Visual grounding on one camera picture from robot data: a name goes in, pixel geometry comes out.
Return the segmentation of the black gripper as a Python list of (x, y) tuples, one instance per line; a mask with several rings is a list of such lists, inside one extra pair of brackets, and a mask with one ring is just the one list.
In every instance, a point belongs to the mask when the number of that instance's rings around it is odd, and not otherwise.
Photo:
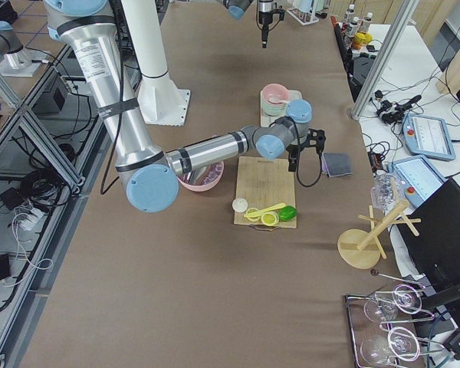
[(307, 135), (300, 138), (297, 145), (291, 144), (286, 150), (288, 152), (288, 171), (295, 172), (297, 169), (297, 158), (305, 148), (315, 148), (317, 155), (321, 158), (325, 147), (325, 131), (308, 129)]
[(274, 16), (278, 16), (278, 21), (284, 20), (285, 10), (273, 0), (257, 0), (257, 24), (261, 30), (261, 46), (268, 46), (269, 28), (273, 24)]

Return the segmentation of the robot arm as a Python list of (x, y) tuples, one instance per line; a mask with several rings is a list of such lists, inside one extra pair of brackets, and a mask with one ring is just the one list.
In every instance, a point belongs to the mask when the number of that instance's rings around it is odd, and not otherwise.
[(190, 92), (171, 80), (152, 1), (47, 1), (50, 36), (74, 51), (87, 86), (117, 151), (116, 171), (131, 205), (142, 212), (170, 206), (178, 178), (213, 163), (257, 150), (273, 160), (286, 153), (297, 171), (306, 148), (322, 153), (323, 130), (310, 128), (306, 100), (291, 101), (268, 127), (235, 132), (165, 152), (149, 134), (151, 123), (181, 126)]
[[(236, 20), (240, 20), (252, 4), (252, 0), (222, 0), (218, 1)], [(261, 46), (268, 46), (269, 33), (284, 20), (285, 10), (276, 1), (257, 0), (256, 25), (261, 31)]]

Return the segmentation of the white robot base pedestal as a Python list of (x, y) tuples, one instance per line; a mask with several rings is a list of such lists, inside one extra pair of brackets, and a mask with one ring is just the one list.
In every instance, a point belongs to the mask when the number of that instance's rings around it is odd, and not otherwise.
[(191, 92), (169, 76), (155, 2), (126, 0), (122, 7), (142, 74), (138, 102), (145, 122), (183, 126)]

